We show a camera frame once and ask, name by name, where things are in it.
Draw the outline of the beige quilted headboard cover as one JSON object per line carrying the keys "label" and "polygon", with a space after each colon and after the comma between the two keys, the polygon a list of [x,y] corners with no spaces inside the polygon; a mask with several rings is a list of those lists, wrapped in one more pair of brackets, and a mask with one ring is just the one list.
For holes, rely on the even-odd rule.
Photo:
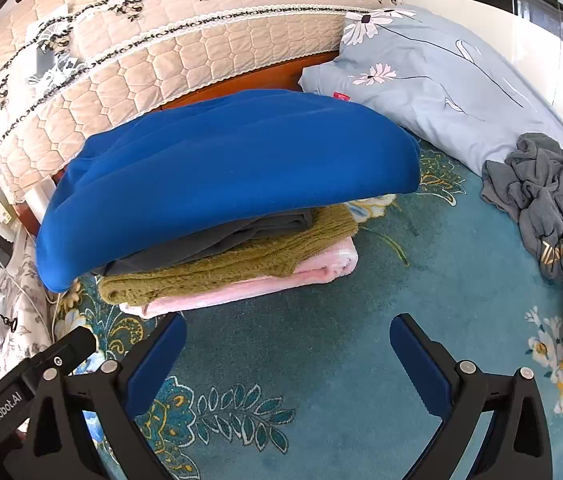
{"label": "beige quilted headboard cover", "polygon": [[11,203],[85,140],[185,94],[339,46],[401,0],[21,0],[0,11],[0,187]]}

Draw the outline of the teal floral bed blanket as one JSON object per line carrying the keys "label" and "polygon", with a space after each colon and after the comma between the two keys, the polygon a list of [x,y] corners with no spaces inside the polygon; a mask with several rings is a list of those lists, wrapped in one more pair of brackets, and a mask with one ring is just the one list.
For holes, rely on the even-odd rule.
{"label": "teal floral bed blanket", "polygon": [[185,314],[185,347],[136,419],[173,478],[403,477],[439,423],[391,348],[406,312],[456,359],[534,373],[563,479],[563,284],[475,174],[420,154],[416,193],[354,207],[351,274]]}

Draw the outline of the pink folded garment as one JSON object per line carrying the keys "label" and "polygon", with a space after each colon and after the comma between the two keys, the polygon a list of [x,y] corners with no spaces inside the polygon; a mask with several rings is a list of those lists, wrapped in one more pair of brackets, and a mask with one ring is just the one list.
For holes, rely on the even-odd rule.
{"label": "pink folded garment", "polygon": [[221,286],[211,292],[182,297],[169,296],[152,300],[140,307],[119,304],[122,312],[140,318],[155,318],[169,312],[197,310],[222,306],[234,301],[257,298],[309,285],[328,284],[351,274],[359,262],[359,254],[352,237],[333,244],[318,255],[301,262],[289,276],[274,278],[260,276],[252,280]]}

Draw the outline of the dark grey folded garment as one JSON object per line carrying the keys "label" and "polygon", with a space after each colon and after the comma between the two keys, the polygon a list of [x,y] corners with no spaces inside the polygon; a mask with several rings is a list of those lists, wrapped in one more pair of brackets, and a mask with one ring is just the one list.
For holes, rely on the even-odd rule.
{"label": "dark grey folded garment", "polygon": [[112,260],[104,266],[91,270],[91,274],[114,276],[160,270],[221,255],[251,240],[303,232],[311,226],[313,226],[313,210],[310,208],[237,220]]}

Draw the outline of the light blue floral pillow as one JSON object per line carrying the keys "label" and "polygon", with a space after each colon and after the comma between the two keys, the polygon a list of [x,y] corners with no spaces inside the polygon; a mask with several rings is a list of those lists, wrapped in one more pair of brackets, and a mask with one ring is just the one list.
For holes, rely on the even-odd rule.
{"label": "light blue floral pillow", "polygon": [[563,148],[563,121],[506,58],[417,6],[345,14],[338,56],[303,70],[300,86],[371,108],[475,174],[524,133]]}

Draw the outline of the grey crumpled sweatshirt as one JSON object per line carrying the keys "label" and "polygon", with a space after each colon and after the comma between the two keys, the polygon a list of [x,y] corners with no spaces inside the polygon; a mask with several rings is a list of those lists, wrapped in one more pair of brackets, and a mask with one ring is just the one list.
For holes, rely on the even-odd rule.
{"label": "grey crumpled sweatshirt", "polygon": [[545,278],[563,282],[563,149],[543,133],[524,133],[503,162],[482,166],[481,198],[518,226]]}

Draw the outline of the blue snoopy sweatshirt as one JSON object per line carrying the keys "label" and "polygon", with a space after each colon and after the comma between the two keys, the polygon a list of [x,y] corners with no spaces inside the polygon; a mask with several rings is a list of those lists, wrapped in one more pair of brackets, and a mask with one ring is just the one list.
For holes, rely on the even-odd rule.
{"label": "blue snoopy sweatshirt", "polygon": [[419,185],[419,146],[374,110],[242,91],[90,136],[47,207],[36,263],[53,292],[105,264],[221,224]]}

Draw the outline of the olive knitted folded sweater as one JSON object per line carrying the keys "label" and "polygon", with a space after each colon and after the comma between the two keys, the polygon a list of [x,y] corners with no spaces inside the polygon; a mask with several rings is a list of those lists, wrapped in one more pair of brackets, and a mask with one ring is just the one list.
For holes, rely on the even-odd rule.
{"label": "olive knitted folded sweater", "polygon": [[329,249],[351,242],[359,228],[344,204],[317,208],[309,229],[249,240],[216,256],[168,268],[106,276],[98,292],[107,304],[144,307],[154,300],[183,298],[259,278],[290,278],[321,267]]}

